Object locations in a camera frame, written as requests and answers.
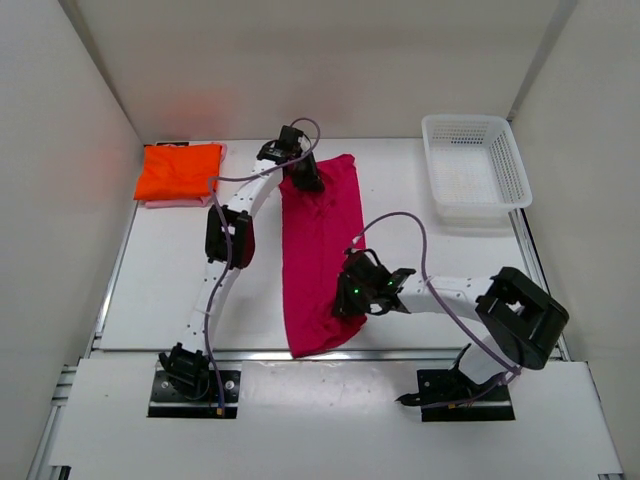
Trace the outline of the magenta t-shirt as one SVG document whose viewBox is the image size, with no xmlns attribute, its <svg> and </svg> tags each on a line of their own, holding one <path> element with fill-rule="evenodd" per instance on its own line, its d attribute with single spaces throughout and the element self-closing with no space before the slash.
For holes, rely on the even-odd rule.
<svg viewBox="0 0 640 480">
<path fill-rule="evenodd" d="M 332 314 L 344 250 L 364 228 L 355 157 L 342 154 L 317 164 L 324 190 L 279 185 L 282 200 L 283 316 L 295 358 L 337 348 L 365 324 L 364 314 Z"/>
</svg>

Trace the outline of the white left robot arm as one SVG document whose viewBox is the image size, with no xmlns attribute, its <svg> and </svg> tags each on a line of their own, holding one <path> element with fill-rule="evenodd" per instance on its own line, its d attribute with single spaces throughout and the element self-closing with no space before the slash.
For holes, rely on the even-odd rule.
<svg viewBox="0 0 640 480">
<path fill-rule="evenodd" d="M 320 135 L 310 139 L 297 127 L 302 121 L 299 118 L 282 126 L 276 139 L 261 146 L 249 175 L 209 180 L 211 188 L 233 182 L 238 189 L 225 204 L 212 197 L 200 292 L 180 340 L 170 351 L 159 354 L 168 382 L 189 401 L 214 397 L 224 403 L 224 382 L 213 356 L 212 337 L 233 284 L 253 259 L 254 220 L 259 209 L 284 179 L 302 192 L 324 190 L 313 155 Z"/>
</svg>

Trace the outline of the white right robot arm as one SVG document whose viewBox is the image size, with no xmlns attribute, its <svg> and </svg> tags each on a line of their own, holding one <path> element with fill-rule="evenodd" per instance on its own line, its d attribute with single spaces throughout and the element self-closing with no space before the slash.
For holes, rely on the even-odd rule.
<svg viewBox="0 0 640 480">
<path fill-rule="evenodd" d="M 543 369 L 569 321 L 558 301 L 514 267 L 491 277 L 428 277 L 411 268 L 391 272 L 371 249 L 349 250 L 332 313 L 390 312 L 448 315 L 471 340 L 456 368 L 477 386 L 519 369 Z"/>
</svg>

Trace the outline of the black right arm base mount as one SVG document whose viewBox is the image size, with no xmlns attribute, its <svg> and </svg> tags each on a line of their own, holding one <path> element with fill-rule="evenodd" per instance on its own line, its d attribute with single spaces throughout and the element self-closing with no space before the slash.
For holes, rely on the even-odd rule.
<svg viewBox="0 0 640 480">
<path fill-rule="evenodd" d="M 457 365 L 449 369 L 420 369 L 415 393 L 400 395 L 396 402 L 418 408 L 421 421 L 514 421 L 506 374 L 498 373 L 482 384 L 466 377 Z"/>
</svg>

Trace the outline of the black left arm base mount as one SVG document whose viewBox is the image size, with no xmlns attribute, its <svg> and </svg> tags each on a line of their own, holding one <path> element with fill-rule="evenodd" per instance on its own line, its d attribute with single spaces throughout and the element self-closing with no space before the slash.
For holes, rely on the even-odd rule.
<svg viewBox="0 0 640 480">
<path fill-rule="evenodd" d="M 220 371 L 224 408 L 219 405 L 219 385 L 213 370 L 196 387 L 180 386 L 156 366 L 147 407 L 148 418 L 236 419 L 241 387 L 239 369 Z"/>
</svg>

